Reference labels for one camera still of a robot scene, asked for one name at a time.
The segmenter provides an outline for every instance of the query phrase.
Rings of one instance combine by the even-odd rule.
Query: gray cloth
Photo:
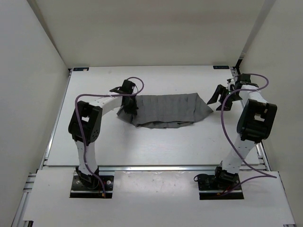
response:
[[[138,114],[118,111],[119,118],[136,127],[179,128],[206,118],[213,110],[198,93],[163,96],[137,96]]]

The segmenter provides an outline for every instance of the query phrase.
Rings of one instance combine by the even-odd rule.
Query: metal base plate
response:
[[[234,191],[227,195],[221,195],[222,192],[228,187],[218,187],[216,183],[214,183],[214,175],[207,174],[199,174],[196,177],[199,187],[199,196],[200,200],[243,200],[244,196],[242,193],[242,188],[239,186]]]
[[[113,197],[113,187],[114,187],[114,176],[111,175],[103,175],[100,176],[103,181],[106,197],[105,199],[111,199]],[[95,189],[89,189],[85,187],[78,175],[74,175],[72,183],[71,183],[71,193],[70,198],[100,198],[104,199],[104,194],[102,193],[102,187],[98,186]]]

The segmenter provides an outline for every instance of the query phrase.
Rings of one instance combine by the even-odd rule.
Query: white tabletop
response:
[[[33,227],[282,227],[294,224],[278,172],[243,200],[200,201],[200,172],[115,172],[112,199],[69,198],[73,168],[38,171],[24,214]],[[240,180],[259,175],[241,171]]]
[[[207,102],[218,84],[226,85],[230,70],[214,70],[212,66],[148,66],[90,67],[74,71],[67,89],[62,111],[47,161],[49,166],[79,164],[76,145],[68,133],[75,97],[82,93],[107,94],[123,80],[140,77],[145,87],[142,95],[184,94],[197,92]],[[94,98],[84,97],[84,101]],[[215,110],[219,103],[210,105]],[[204,120],[178,129],[136,128],[116,116],[117,109],[102,117],[96,141],[96,160],[103,166],[149,165],[218,165],[230,151],[221,127],[220,113],[214,111]],[[232,140],[242,106],[234,102],[225,112],[225,124]],[[257,151],[248,157],[250,164],[259,164]]]

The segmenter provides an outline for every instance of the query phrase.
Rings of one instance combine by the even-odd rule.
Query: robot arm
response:
[[[235,84],[228,80],[228,86],[219,85],[207,104],[215,103],[221,95],[219,102],[222,104],[226,96],[236,89],[257,89],[257,84],[250,81],[249,74],[241,74],[237,77]],[[243,160],[257,143],[268,138],[277,106],[268,103],[262,95],[256,91],[240,91],[230,97],[230,101],[224,106],[225,111],[229,111],[232,107],[232,101],[243,100],[244,109],[237,124],[238,136],[234,142],[234,146],[240,156],[232,148],[226,158],[216,168],[215,175],[200,175],[198,182],[207,190],[225,190],[228,187],[234,187],[239,183],[238,172]]]
[[[84,162],[84,143],[80,132],[80,127],[77,121],[76,112],[74,111],[71,122],[69,124],[69,133],[75,140],[78,155],[79,166],[76,167],[76,172],[83,185],[88,188],[95,188],[98,185],[98,179],[94,177],[89,169],[98,175],[98,165],[95,157],[95,141],[100,133],[102,116],[122,106],[127,114],[137,114],[137,105],[135,96],[112,96],[117,94],[132,94],[135,84],[129,80],[125,80],[121,87],[116,87],[110,90],[110,97],[102,97],[92,102],[78,102],[78,110],[81,117],[85,139],[86,139],[86,165]]]
[[[256,89],[256,86],[242,85],[241,88]],[[216,181],[229,186],[237,181],[242,158],[245,159],[257,143],[268,138],[277,111],[277,106],[268,103],[258,91],[240,91],[239,97],[244,109],[237,124],[238,136],[234,145],[241,157],[232,148],[215,172]]]

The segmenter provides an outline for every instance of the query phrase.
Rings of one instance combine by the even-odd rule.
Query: white wall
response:
[[[266,75],[262,94],[278,106],[264,142],[272,170],[280,172],[295,221],[303,226],[303,1],[277,0],[241,64]],[[255,80],[260,85],[262,80]]]
[[[0,1],[0,225],[39,167],[68,71],[25,0]]]
[[[36,1],[68,67],[234,66],[264,2]]]

